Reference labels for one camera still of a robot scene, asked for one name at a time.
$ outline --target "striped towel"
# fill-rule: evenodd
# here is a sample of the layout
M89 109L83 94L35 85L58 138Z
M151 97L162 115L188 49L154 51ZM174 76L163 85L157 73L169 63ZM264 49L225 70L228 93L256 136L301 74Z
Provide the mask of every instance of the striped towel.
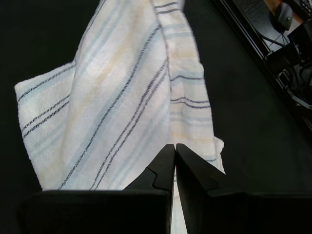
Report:
M184 143L223 171L223 142L181 7L102 0L71 63L15 86L22 138L44 190L123 189L167 143ZM181 218L175 190L172 233L186 231Z

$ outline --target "light blue stripe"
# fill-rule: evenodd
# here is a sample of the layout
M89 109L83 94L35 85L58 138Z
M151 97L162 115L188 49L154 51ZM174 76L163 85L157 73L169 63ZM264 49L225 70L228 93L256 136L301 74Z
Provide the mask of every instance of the light blue stripe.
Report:
M148 37L151 35L151 33L155 30L155 28L157 27L158 23L155 22L150 29L148 30L148 32L146 33L144 39L141 42L142 47L138 50L137 55L135 56L134 59L134 64L133 66L131 66L130 70L128 71L127 75L124 77L123 81L120 83L120 86L118 88L116 88L116 90L114 91L113 94L111 94L111 97L106 101L105 105L102 107L100 113L98 114L98 116L96 117L96 119L93 121L94 125L89 129L88 134L86 134L86 137L84 138L84 141L81 143L80 147L76 150L74 156L72 157L71 161L69 162L69 170L71 170L72 166L76 163L76 161L78 160L78 158L81 156L82 152L84 151L86 145L89 143L93 133L95 132L95 129L97 128L98 124L100 123L101 119L103 118L103 116L105 115L105 113L107 112L107 110L109 109L109 107L112 105L113 101L116 99L117 95L121 92L121 90L123 89L124 84L127 82L129 76L132 73L132 70L134 68L134 65L137 62L137 59L139 57L140 52L143 49L143 45L145 44L145 42L147 41ZM105 118L104 122L102 123L97 135L102 135L107 127L110 127L109 123L110 120L115 116L115 113L117 112L117 110L119 109L120 105L123 103L123 101L127 98L130 90L131 90L131 86L134 83L134 79L137 77L137 74L140 72L141 68L143 67L144 63L147 62L147 57L149 55L149 50L152 48L152 44L156 43L157 41L159 41L162 38L161 35L161 31L158 30L153 38L153 40L150 42L149 46L146 48L142 58L141 58L141 62L139 63L137 69L136 69L136 73L133 77L133 80L130 82L128 88L124 91L123 95L120 97L119 101L115 104L115 106L113 107L113 109L109 112L109 114L107 115L107 117ZM83 165L85 164L88 156L93 152L93 150L96 148L97 144L99 142L97 141L97 139L94 139L91 146L89 147L87 153L84 155L83 159L80 161L79 163L79 167L76 168L75 172L78 172L81 170L81 168L83 167ZM78 176L76 178L71 177L70 181L75 181L78 179Z
M180 29L180 28L188 28L189 26L185 23L178 23L178 24L170 24L162 27L164 31L169 29Z
M172 38L185 38L185 37L191 37L192 34L190 32L184 32L184 33L172 33L168 35L164 35L165 39L172 39Z
M120 19L122 18L124 12L126 11L126 6L129 4L130 1L126 0L124 2L124 4L121 7L121 10L119 11L118 17L115 20L115 22L113 23L113 25L110 27L110 29L108 30L107 34L102 37L102 41L101 43L96 47L96 49L93 51L93 53L91 54L90 58L85 61L83 64L84 66L82 67L82 70L80 72L77 72L78 75L76 76L76 79L79 79L81 77L83 77L84 73L87 70L87 67L90 65L90 63L93 61L94 57L97 55L97 53L100 51L100 49L104 46L104 44L106 43L106 41L108 40L108 38L110 37L112 31L117 27L117 24L119 23Z
M151 137L154 136L155 133L155 128L152 130L151 134L146 137L146 135L148 134L149 130L151 129L151 126L155 123L156 119L159 118L160 114L162 113L162 110L167 107L167 109L169 109L169 105L168 105L168 98L169 96L167 95L167 97L164 99L163 103L161 104L161 106L158 108L158 110L156 111L157 115L153 118L151 118L151 120L148 122L148 124L146 125L146 128L144 129L144 131L142 132L141 138L138 142L143 142L145 140L145 143L143 145L143 149L146 148L147 143L148 143L148 139L150 139ZM158 127L159 123L163 121L163 119L160 119L158 121L158 123L155 125L156 127ZM129 156L124 160L123 164L121 165L121 167L119 168L118 171L115 172L114 176L111 178L110 183L107 187L107 189L111 189L112 184L116 181L117 177L119 176L119 173L122 172L125 168L125 166L129 163L130 159L132 159L133 156L138 155L136 153L136 151L139 150L139 147L135 147L130 153Z
M46 150L50 150L52 146L63 136L63 132L60 132L48 145L46 145L42 150L32 156L32 160L36 157L42 155Z
M212 123L190 123L184 119L180 119L180 118L170 118L171 121L177 121L177 122L182 122L188 126L191 126L191 127L205 127L205 128L208 128L208 127L212 127Z
M178 111L171 111L170 115L182 116L182 118L185 118L185 119L188 119L188 120L198 120L198 121L211 121L212 120L211 117L207 117L207 118L193 117L193 116L185 115L183 112L178 112Z
M183 78L178 78L173 81L170 81L171 87L175 87L179 85L180 83L188 84L188 85L195 85L195 86L203 86L205 85L205 80L200 79L200 80L194 80L194 79L183 79Z
M167 107L167 111L166 113L164 114L164 116L166 116L169 112L169 105L165 105L166 102L164 102L162 105L164 105L164 107ZM150 145L150 144L153 144L153 137L155 135L155 133L160 130L160 127L159 125L163 123L163 119L161 118L158 123L154 126L154 128L152 129L150 135L146 138L146 141L143 145L143 147L141 148L140 152L138 154L134 154L134 153L131 153L129 154L129 157L127 157L127 159L124 161L123 165L121 166L120 168L120 172L124 169L125 165L128 164L129 160L131 158L135 158L135 160L132 162L132 164L130 165L130 167L126 170L126 172L123 174L122 178L119 180L118 184L117 184L117 188L119 188L121 186L121 183L124 181L125 177L129 174L129 172L133 169L133 166L135 164L137 164L137 162L139 161L139 159L143 156L143 153L145 152L146 148Z
M28 154L31 154L34 150L40 147L41 144L43 144L45 141L47 141L50 137L52 137L55 133L58 132L59 129L61 129L63 126L65 126L65 121L61 123L59 126L57 126L54 130L49 132L45 137L41 138L39 141L37 141L32 148L29 150Z
M84 58L89 54L89 51L91 50L91 48L94 46L94 44L96 43L96 41L100 38L101 34L103 33L104 29L106 28L106 26L108 25L108 23L110 22L111 18L113 17L113 15L117 12L117 9L119 6L121 6L120 4L121 0L116 1L116 5L114 6L114 8L111 10L109 16L107 17L107 20L102 24L101 28L99 29L99 31L97 32L97 34L94 36L94 38L92 39L91 43L89 44L88 48L86 49L86 51L84 52L84 56L79 59L80 61L84 61ZM108 32L106 33L106 35L104 37L102 37L102 42L97 46L96 50L92 53L91 57L88 59L88 61L85 62L85 65L82 67L85 71L86 66L88 66L94 56L98 53L99 48L103 47L103 45L105 44L105 42L107 41L107 39L109 38L109 36L111 35L111 32L113 31L113 29L116 27L116 24L120 21L121 16L122 16L122 12L124 12L125 7L127 5L128 1L124 1L117 19L115 20L115 22L113 23L113 25L110 27L110 29L108 30Z

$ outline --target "black frame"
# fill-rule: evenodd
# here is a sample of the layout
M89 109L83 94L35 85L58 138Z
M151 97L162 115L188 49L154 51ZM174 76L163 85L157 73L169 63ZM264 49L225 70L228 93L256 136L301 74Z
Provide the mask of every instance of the black frame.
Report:
M254 27L251 25L247 17L240 10L234 0L211 0L216 6L219 13L227 21L234 30L239 40L244 43L245 48L257 64L260 71L272 85L279 98L285 104L291 115L296 120L301 131L312 139L312 124L307 117L312 117L312 111L298 106L291 99L289 94L281 85L279 77L277 77L265 63L265 57L270 53L270 49L264 40L258 35Z

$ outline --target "towel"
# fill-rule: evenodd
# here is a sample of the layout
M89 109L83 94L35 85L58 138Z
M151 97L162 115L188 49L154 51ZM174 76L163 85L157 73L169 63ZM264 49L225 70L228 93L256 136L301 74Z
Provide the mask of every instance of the towel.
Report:
M71 63L15 86L44 190L123 189L167 143L223 171L223 142L181 9L178 0L102 0ZM177 189L172 221L172 233L186 231Z

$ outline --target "black equipment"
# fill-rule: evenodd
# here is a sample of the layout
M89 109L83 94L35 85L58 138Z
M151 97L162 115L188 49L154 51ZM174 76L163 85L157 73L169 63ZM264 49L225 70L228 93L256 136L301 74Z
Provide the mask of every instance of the black equipment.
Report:
M292 10L304 21L311 19L312 2L311 0L284 0L292 7Z
M23 233L169 234L174 169L189 234L308 230L312 194L250 193L183 144L166 145L123 191L47 191L18 208Z
M309 66L312 62L312 19L297 27L288 38L289 44L266 57L267 65L273 72L280 73L298 64Z

